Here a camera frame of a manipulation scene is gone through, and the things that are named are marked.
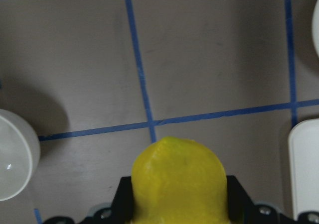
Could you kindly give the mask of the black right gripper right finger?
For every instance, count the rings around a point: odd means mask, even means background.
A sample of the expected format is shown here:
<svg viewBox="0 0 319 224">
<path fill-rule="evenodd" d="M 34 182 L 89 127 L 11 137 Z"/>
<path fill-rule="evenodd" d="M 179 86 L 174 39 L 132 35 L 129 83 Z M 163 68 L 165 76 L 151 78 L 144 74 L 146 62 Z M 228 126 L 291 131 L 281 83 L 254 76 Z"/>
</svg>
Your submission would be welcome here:
<svg viewBox="0 0 319 224">
<path fill-rule="evenodd" d="M 255 204 L 233 175 L 227 175 L 228 217 L 231 222 L 254 222 Z"/>
</svg>

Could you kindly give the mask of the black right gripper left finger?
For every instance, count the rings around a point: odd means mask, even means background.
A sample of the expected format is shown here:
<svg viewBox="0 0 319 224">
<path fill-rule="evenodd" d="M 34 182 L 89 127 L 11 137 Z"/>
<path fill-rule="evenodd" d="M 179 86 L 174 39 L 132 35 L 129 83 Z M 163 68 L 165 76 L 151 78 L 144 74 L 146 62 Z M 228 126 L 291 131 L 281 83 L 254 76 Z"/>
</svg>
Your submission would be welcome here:
<svg viewBox="0 0 319 224">
<path fill-rule="evenodd" d="M 83 224 L 129 224 L 133 217 L 134 201 L 131 177 L 122 177 L 109 207 L 99 208 L 85 218 Z"/>
</svg>

